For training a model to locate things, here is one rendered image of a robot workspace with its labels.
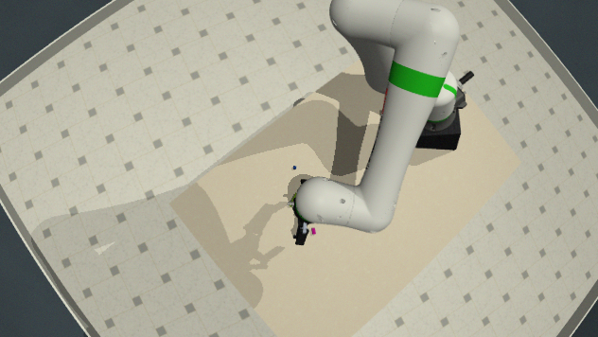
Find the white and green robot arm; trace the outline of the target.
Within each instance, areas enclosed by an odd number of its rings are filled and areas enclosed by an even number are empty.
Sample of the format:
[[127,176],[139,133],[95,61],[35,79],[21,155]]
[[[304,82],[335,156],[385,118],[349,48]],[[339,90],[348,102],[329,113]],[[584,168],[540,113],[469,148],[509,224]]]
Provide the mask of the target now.
[[329,16],[360,57],[367,83],[385,95],[378,132],[357,186],[312,177],[288,205],[301,222],[377,233],[393,219],[423,129],[441,132],[452,124],[456,109],[467,106],[461,90],[474,74],[457,80],[449,71],[460,28],[443,6],[418,0],[332,0]]

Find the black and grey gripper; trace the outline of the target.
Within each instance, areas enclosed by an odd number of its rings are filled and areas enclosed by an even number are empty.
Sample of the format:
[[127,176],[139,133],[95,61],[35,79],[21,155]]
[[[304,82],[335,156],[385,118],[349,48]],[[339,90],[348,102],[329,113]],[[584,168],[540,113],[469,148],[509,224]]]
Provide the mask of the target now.
[[[303,184],[305,181],[306,181],[306,179],[301,179],[301,184]],[[296,239],[295,245],[304,245],[305,244],[305,241],[306,241],[306,238],[307,238],[307,235],[309,232],[307,226],[308,226],[307,223],[304,223],[304,222],[301,223],[301,221],[298,220],[297,233],[295,236],[293,236],[293,238]]]

